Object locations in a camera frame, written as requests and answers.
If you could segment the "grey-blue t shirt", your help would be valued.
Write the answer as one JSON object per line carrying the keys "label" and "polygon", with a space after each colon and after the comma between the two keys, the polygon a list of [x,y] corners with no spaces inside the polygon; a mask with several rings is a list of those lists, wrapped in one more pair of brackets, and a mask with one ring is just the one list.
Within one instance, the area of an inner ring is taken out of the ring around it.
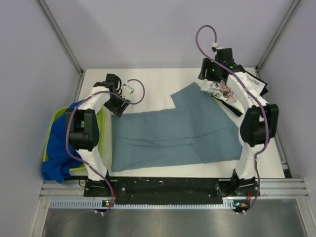
{"label": "grey-blue t shirt", "polygon": [[112,171],[238,160],[238,127],[191,83],[171,95],[174,109],[112,118]]}

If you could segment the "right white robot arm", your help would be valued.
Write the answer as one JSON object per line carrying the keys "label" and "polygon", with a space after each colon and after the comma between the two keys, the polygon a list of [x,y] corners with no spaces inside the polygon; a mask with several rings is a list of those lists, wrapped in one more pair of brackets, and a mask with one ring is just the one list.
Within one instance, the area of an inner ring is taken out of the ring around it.
{"label": "right white robot arm", "polygon": [[240,196],[259,190],[257,158],[276,135],[279,108],[261,96],[243,66],[234,61],[231,48],[214,45],[212,51],[215,57],[205,56],[198,79],[203,91],[240,113],[242,152],[230,178],[230,192]]}

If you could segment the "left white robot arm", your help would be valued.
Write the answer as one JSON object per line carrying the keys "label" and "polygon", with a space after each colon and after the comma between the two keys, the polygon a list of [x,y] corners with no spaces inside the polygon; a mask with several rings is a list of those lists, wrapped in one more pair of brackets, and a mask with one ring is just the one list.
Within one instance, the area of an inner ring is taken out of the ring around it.
{"label": "left white robot arm", "polygon": [[103,107],[121,117],[130,101],[122,95],[124,84],[115,74],[107,74],[102,82],[96,82],[91,93],[74,108],[65,111],[66,149],[73,147],[88,171],[88,178],[97,181],[95,190],[108,195],[112,184],[107,181],[107,168],[101,161],[98,149],[100,134],[97,115]]}

